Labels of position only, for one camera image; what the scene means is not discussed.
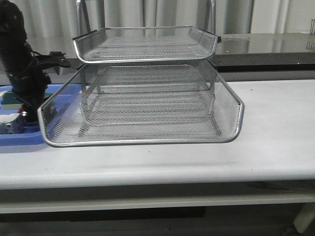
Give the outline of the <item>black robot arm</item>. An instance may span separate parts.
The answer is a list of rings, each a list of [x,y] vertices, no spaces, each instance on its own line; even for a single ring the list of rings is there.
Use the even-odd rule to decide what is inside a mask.
[[[15,98],[22,102],[27,122],[37,122],[37,109],[45,101],[51,79],[43,70],[69,68],[64,53],[48,55],[35,52],[27,42],[24,17],[18,6],[8,0],[0,2],[0,66],[6,73]]]

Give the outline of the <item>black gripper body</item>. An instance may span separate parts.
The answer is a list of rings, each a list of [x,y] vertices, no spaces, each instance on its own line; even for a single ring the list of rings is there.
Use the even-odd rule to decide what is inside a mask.
[[[48,55],[26,51],[16,54],[15,59],[16,65],[10,71],[12,92],[23,103],[26,121],[37,122],[37,109],[45,101],[45,91],[51,84],[49,75],[43,70],[51,67],[69,68],[71,64],[64,53],[58,51],[51,51]]]

